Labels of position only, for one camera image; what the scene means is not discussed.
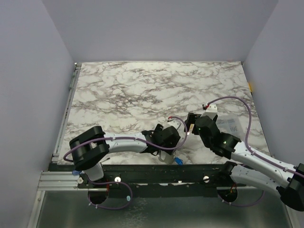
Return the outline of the metal key holder plate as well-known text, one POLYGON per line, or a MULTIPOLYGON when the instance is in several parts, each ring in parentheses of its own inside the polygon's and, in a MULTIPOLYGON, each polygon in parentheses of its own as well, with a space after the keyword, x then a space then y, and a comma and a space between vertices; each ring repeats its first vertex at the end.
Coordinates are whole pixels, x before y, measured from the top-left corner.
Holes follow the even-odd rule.
POLYGON ((167 152, 160 151, 158 159, 160 162, 171 165, 174 163, 174 154, 168 154, 167 152))

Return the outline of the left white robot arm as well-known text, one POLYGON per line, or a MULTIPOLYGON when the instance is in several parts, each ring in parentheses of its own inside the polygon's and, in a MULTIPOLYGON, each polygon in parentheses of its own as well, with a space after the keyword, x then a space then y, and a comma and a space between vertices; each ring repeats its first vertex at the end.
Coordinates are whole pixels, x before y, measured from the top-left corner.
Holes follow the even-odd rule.
POLYGON ((164 151, 169 155, 181 139, 173 126, 164 128, 156 125, 154 130, 144 130, 136 134, 114 134, 94 126, 69 142, 72 162, 76 171, 84 172, 92 186, 104 184, 105 176, 102 160, 109 153, 135 152, 154 154, 164 151))

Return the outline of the yellow key tag with key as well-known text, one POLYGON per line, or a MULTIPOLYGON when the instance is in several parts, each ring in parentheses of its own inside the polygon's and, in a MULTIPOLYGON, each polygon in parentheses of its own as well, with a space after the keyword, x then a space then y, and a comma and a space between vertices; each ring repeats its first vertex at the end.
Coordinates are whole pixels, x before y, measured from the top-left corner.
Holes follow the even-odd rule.
POLYGON ((189 129, 188 129, 187 135, 190 135, 190 134, 192 133, 193 128, 194 128, 194 124, 191 124, 191 125, 189 126, 189 129))

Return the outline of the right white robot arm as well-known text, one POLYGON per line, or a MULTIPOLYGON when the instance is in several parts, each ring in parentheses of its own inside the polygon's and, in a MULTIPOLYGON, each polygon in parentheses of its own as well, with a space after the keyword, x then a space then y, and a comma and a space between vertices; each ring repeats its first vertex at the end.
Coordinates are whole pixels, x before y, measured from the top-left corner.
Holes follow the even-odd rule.
POLYGON ((235 182, 274 192, 288 207, 303 211, 304 165, 294 166, 250 148, 239 138, 221 132, 216 120, 216 117, 189 113, 186 126, 192 127, 191 133, 198 135, 204 146, 217 156, 247 166, 234 164, 231 170, 221 171, 219 182, 224 186, 235 182))

